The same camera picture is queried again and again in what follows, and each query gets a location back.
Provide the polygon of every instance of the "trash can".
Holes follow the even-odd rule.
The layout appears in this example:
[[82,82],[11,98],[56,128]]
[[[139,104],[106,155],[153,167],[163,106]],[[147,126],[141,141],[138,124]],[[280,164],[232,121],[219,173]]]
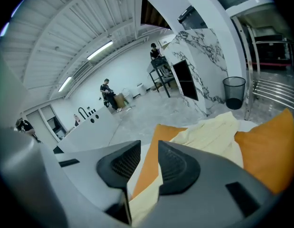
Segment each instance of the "trash can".
[[229,109],[241,108],[244,100],[246,80],[241,77],[228,77],[223,80],[226,96],[226,106]]

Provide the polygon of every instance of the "polished marble floor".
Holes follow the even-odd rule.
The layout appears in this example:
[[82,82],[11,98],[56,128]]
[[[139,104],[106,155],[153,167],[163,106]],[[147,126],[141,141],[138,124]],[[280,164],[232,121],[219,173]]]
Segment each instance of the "polished marble floor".
[[[262,78],[277,80],[280,83],[287,83],[294,87],[293,78],[280,77],[280,75],[269,73],[262,73]],[[182,127],[196,124],[198,120],[205,118],[183,103],[178,89],[171,89],[169,92],[171,98],[168,98],[164,91],[160,93],[156,91],[148,92],[146,95],[136,98],[131,103],[132,109],[128,112],[124,109],[120,113],[114,114],[120,125],[110,145],[130,140],[141,140],[142,144],[147,144],[151,142],[156,124]],[[256,124],[262,124],[281,113],[284,109],[285,107],[279,103],[260,97],[254,100],[248,120]],[[226,106],[217,107],[209,118],[228,111],[230,109]],[[232,110],[233,115],[239,120],[244,119],[245,112],[245,103],[240,109]]]

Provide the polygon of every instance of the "cream blanket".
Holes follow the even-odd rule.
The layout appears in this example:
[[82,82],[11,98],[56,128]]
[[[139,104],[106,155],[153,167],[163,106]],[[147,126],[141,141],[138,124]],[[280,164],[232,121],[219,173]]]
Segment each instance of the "cream blanket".
[[234,140],[239,126],[232,112],[227,112],[199,121],[197,126],[180,132],[170,142],[223,156],[243,168],[242,152]]

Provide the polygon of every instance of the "orange pillow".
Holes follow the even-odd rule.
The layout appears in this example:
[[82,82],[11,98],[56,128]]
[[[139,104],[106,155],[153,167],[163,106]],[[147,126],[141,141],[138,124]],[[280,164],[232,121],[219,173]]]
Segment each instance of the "orange pillow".
[[179,132],[185,131],[186,128],[170,127],[157,124],[147,152],[145,161],[142,166],[141,174],[135,185],[132,198],[144,191],[158,176],[158,141],[170,141]]
[[294,176],[294,119],[288,109],[247,133],[237,132],[235,141],[246,171],[273,193],[288,187]]

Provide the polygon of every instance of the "metal shelf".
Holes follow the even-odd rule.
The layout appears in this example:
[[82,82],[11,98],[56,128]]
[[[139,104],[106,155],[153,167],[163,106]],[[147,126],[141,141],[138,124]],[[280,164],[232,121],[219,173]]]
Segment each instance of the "metal shelf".
[[254,81],[253,94],[278,102],[294,110],[294,87],[270,80]]

